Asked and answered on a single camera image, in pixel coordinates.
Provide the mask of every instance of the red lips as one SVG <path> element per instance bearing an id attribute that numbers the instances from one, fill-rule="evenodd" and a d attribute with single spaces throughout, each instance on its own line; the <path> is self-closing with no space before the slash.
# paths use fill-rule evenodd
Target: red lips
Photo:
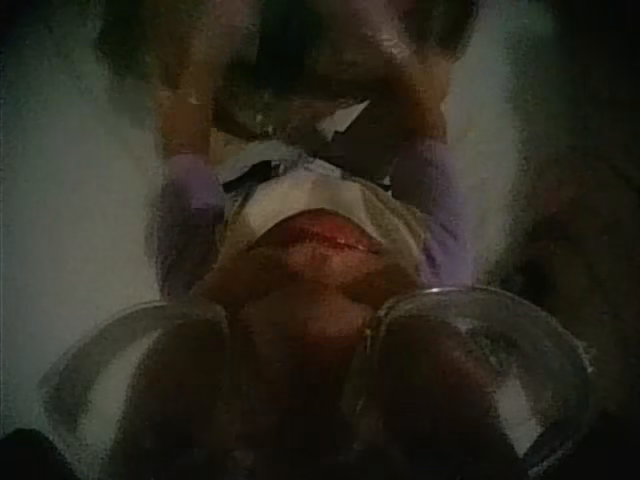
<path id="1" fill-rule="evenodd" d="M 309 210 L 286 218 L 269 229 L 253 247 L 290 247 L 318 243 L 335 250 L 379 253 L 379 243 L 362 227 L 328 210 Z"/>

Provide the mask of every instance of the white wall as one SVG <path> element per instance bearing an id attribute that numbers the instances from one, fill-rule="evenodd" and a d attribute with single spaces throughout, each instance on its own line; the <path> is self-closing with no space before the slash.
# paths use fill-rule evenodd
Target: white wall
<path id="1" fill-rule="evenodd" d="M 92 25 L 73 14 L 34 15 L 4 59 L 4 432 L 41 425 L 36 382 L 71 342 L 158 296 L 143 252 L 153 139 L 109 108 Z"/>

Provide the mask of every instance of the glass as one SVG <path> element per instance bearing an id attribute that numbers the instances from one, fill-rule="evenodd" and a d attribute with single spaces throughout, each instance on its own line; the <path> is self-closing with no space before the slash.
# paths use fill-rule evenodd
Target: glass
<path id="1" fill-rule="evenodd" d="M 449 366 L 436 372 L 421 369 L 423 363 L 437 362 L 443 352 Z M 452 363 L 459 367 L 451 368 Z M 467 383 L 478 384 L 475 390 L 448 378 L 464 375 Z M 438 395 L 427 391 L 425 377 L 451 389 L 447 403 L 441 399 L 439 404 Z M 580 343 L 525 300 L 477 287 L 416 292 L 383 306 L 354 358 L 344 408 L 355 419 L 359 437 L 375 443 L 389 437 L 380 431 L 385 430 L 381 417 L 400 408 L 394 402 L 411 408 L 417 401 L 392 400 L 385 410 L 381 397 L 424 396 L 431 408 L 459 407 L 457 415 L 471 419 L 471 397 L 480 390 L 490 394 L 499 423 L 531 477 L 571 450 L 594 410 L 589 362 Z M 419 417 L 413 415 L 411 422 L 419 422 Z"/>
<path id="2" fill-rule="evenodd" d="M 213 322 L 226 371 L 221 389 L 227 395 L 226 407 L 233 410 L 237 401 L 240 409 L 251 410 L 259 403 L 255 358 L 231 341 L 220 307 L 151 303 L 129 309 L 79 342 L 41 382 L 54 440 L 77 473 L 94 477 L 96 471 L 108 470 L 108 452 L 100 446 L 108 442 L 88 439 L 87 422 L 82 420 L 88 398 L 95 397 L 92 389 L 100 372 L 116 357 L 133 358 L 136 348 L 141 357 L 161 331 L 181 322 Z M 526 470 L 536 477 L 571 449 L 593 412 L 589 366 L 581 345 L 547 313 L 487 288 L 420 291 L 387 302 L 353 358 L 341 407 L 351 428 L 351 447 L 327 459 L 322 468 L 327 474 L 349 471 L 356 478 L 380 476 L 389 464 L 398 463 L 420 471 L 424 465 L 416 458 L 438 447 L 414 442 L 411 448 L 422 453 L 409 451 L 407 439 L 419 433 L 421 421 L 430 428 L 440 421 L 452 437 L 456 422 L 462 432 L 466 423 L 489 411 L 496 414 Z M 398 425 L 409 426 L 411 435 Z M 226 440 L 221 442 L 225 447 Z M 185 470 L 200 469 L 198 465 L 224 472 L 221 478 L 247 476 L 255 452 L 238 448 L 232 440 L 227 444 L 224 455 L 193 449 L 164 468 L 163 477 L 173 478 L 170 472 L 175 472 L 179 478 Z M 402 456 L 405 460 L 398 462 Z M 440 469 L 442 478 L 459 475 L 455 466 L 434 465 L 428 466 L 430 473 Z M 386 470 L 386 478 L 391 471 Z"/>

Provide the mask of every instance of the nose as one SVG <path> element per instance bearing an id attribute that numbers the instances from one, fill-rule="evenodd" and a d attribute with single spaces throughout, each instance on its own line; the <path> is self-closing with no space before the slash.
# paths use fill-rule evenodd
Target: nose
<path id="1" fill-rule="evenodd" d="M 291 246 L 284 253 L 287 269 L 310 282 L 337 287 L 379 267 L 377 255 L 316 243 Z"/>

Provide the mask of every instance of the purple sleeve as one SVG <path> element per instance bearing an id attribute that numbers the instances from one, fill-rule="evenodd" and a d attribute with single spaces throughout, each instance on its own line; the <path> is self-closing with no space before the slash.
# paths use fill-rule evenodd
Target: purple sleeve
<path id="1" fill-rule="evenodd" d="M 169 159 L 152 230 L 152 251 L 165 298 L 189 293 L 215 261 L 215 230 L 224 222 L 224 191 L 205 155 Z"/>
<path id="2" fill-rule="evenodd" d="M 432 140 L 417 142 L 396 160 L 391 175 L 394 198 L 427 217 L 424 280 L 433 287 L 473 281 L 467 224 L 451 157 L 447 145 Z"/>

